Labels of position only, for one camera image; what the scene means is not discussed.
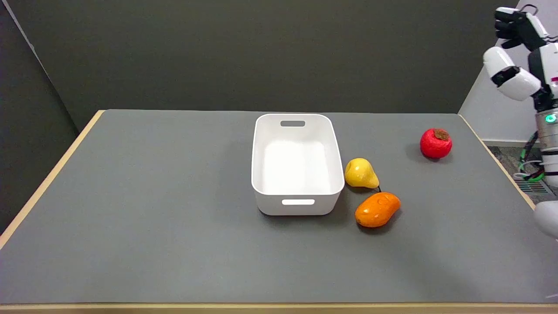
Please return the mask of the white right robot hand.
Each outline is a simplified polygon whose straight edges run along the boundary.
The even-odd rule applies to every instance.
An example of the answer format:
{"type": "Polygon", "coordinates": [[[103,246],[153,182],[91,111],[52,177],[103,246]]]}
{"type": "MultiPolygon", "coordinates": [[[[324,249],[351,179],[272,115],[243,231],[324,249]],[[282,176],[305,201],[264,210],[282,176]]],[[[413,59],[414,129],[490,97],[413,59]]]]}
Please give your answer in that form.
{"type": "Polygon", "coordinates": [[[557,108],[558,44],[537,18],[538,8],[526,4],[522,8],[499,7],[494,12],[500,46],[483,54],[483,64],[498,91],[506,97],[524,101],[532,98],[538,113],[557,108]],[[524,46],[528,68],[514,63],[508,50],[524,46]]]}

